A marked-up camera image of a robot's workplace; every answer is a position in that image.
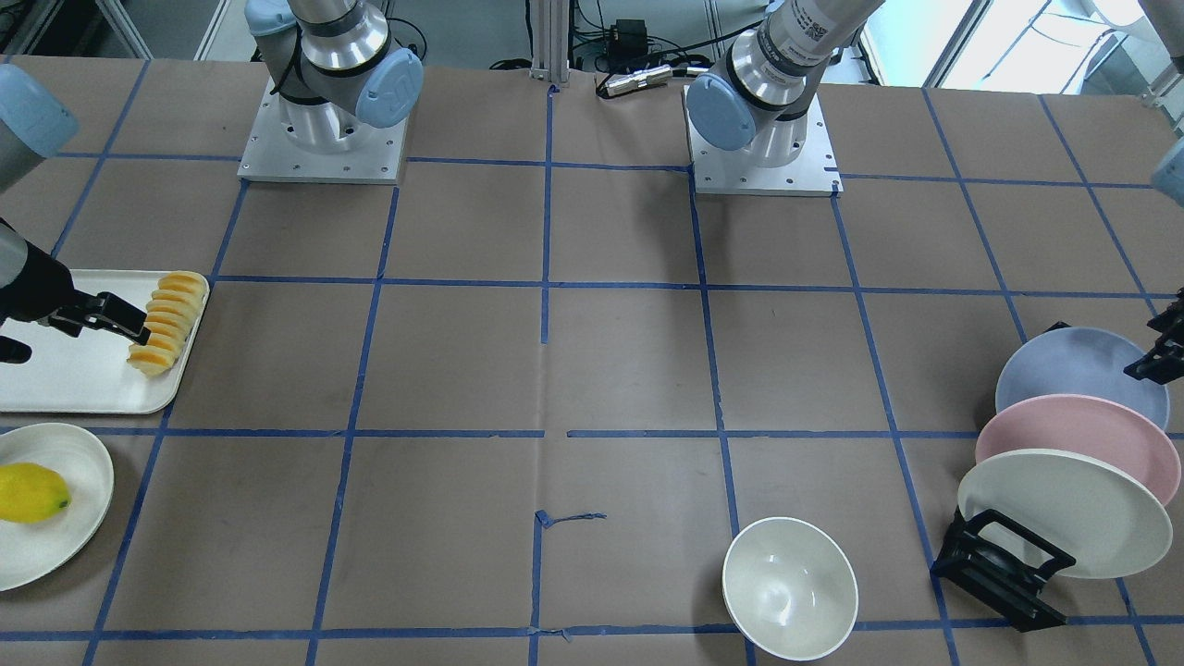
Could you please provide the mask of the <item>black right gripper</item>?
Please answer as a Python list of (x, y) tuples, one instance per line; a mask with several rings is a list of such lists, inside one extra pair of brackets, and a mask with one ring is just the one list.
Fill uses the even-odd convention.
[[(114, 292), (75, 292), (66, 265), (47, 252), (25, 241), (4, 222), (4, 288), (1, 315), (22, 322), (34, 322), (49, 316), (49, 326), (67, 337), (81, 337), (81, 329), (109, 329), (131, 344), (147, 345), (152, 329), (144, 327), (147, 313), (118, 297)], [(26, 344), (8, 337), (0, 338), (0, 361), (21, 365), (32, 357)]]

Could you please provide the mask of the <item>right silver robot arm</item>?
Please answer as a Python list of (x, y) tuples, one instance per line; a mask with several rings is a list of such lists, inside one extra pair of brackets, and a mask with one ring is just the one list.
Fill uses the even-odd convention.
[[(418, 55), (367, 1), (250, 1), (245, 21), (269, 68), (238, 174), (250, 182), (379, 184), (401, 177), (407, 121), (424, 84)], [(78, 290), (66, 265), (4, 225), (4, 321), (81, 337), (110, 329), (131, 358), (160, 374), (182, 353), (202, 281), (136, 306), (112, 292)]]

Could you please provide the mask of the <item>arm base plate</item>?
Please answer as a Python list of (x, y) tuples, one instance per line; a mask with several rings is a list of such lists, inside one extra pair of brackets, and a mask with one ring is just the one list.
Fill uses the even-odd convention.
[(374, 128), (332, 103), (296, 105), (270, 92), (255, 114), (242, 149), (238, 177), (274, 184), (368, 184), (401, 181), (410, 119)]
[(686, 137), (701, 194), (832, 197), (845, 188), (818, 96), (804, 117), (777, 122), (744, 149), (707, 143), (691, 122)]

